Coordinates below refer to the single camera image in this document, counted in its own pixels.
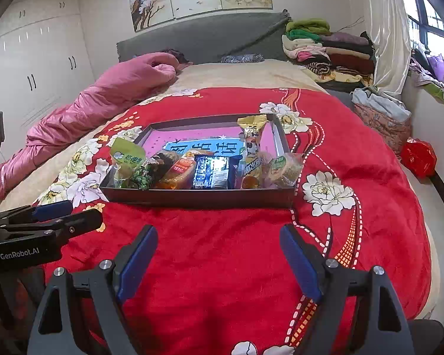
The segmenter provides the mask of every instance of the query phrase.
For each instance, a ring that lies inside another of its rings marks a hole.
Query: yellow snack package
[[[265,114],[242,117],[237,121],[237,124],[243,129],[245,138],[243,159],[246,162],[246,168],[242,179],[243,189],[262,188],[263,186],[261,159],[258,153],[261,133],[267,121]]]

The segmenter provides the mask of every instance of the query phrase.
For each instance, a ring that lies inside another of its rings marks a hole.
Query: snack package
[[[128,187],[141,190],[152,188],[180,157],[181,154],[177,152],[160,150],[135,169]]]
[[[245,138],[243,159],[247,165],[242,179],[242,188],[244,189],[261,188],[263,185],[261,159],[258,152],[260,150],[261,133],[267,121],[265,114],[242,117],[237,121],[243,129]]]
[[[145,150],[124,138],[117,137],[110,147],[114,172],[114,187],[127,188],[129,178],[146,159]]]
[[[238,156],[196,155],[193,189],[233,189]]]
[[[159,189],[189,189],[195,173],[195,155],[212,156],[214,152],[190,149],[173,164],[163,178],[156,184]]]
[[[303,170],[302,155],[287,152],[271,160],[265,187],[275,185],[277,188],[294,187]]]

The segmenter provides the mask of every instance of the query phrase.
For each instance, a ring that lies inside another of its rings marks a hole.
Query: green towel
[[[308,19],[289,22],[286,25],[286,31],[289,32],[293,29],[302,29],[306,32],[315,34],[330,35],[330,26],[326,20],[322,19]]]
[[[290,40],[296,40],[296,39],[313,39],[315,42],[321,42],[321,38],[314,33],[306,32],[302,29],[293,29],[289,32],[286,32],[286,36]]]

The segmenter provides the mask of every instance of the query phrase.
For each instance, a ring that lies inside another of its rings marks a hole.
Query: stacked folded clothes
[[[320,77],[329,75],[348,84],[346,75],[368,81],[375,70],[374,47],[366,32],[331,33],[325,20],[308,19],[289,22],[282,40],[283,51],[293,62]]]

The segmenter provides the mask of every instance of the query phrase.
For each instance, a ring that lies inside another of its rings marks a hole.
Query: light blue cloth
[[[405,122],[411,116],[411,112],[406,109],[402,101],[379,96],[372,93],[368,87],[355,89],[351,96],[352,103],[372,108],[398,122]]]

